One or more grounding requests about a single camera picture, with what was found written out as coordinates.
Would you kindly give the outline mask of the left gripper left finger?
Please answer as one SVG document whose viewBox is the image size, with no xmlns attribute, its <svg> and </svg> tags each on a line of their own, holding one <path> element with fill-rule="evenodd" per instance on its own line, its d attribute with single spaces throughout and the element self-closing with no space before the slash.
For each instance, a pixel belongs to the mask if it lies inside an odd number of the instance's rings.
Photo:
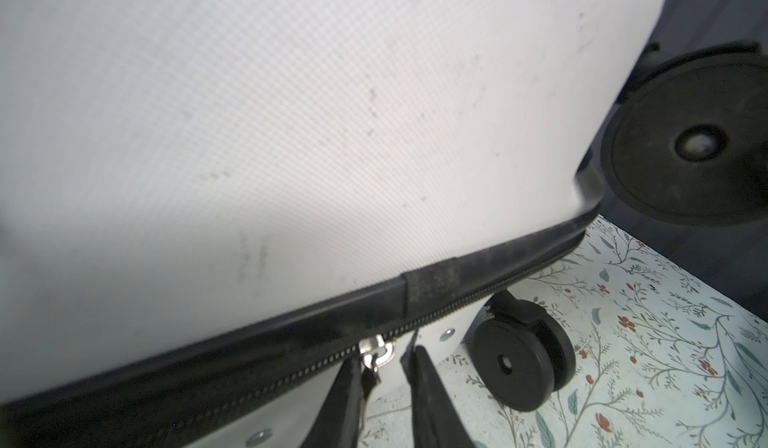
<svg viewBox="0 0 768 448">
<path fill-rule="evenodd" d="M 301 448 L 355 448 L 363 402 L 362 364 L 344 361 Z"/>
</svg>

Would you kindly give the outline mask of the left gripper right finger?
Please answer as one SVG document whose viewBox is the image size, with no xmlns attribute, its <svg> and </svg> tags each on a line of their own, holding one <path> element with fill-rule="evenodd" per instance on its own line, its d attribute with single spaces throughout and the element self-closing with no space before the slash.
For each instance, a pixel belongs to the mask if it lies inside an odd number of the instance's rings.
<svg viewBox="0 0 768 448">
<path fill-rule="evenodd" d="M 411 392 L 414 446 L 474 447 L 427 350 L 408 348 L 401 365 Z"/>
</svg>

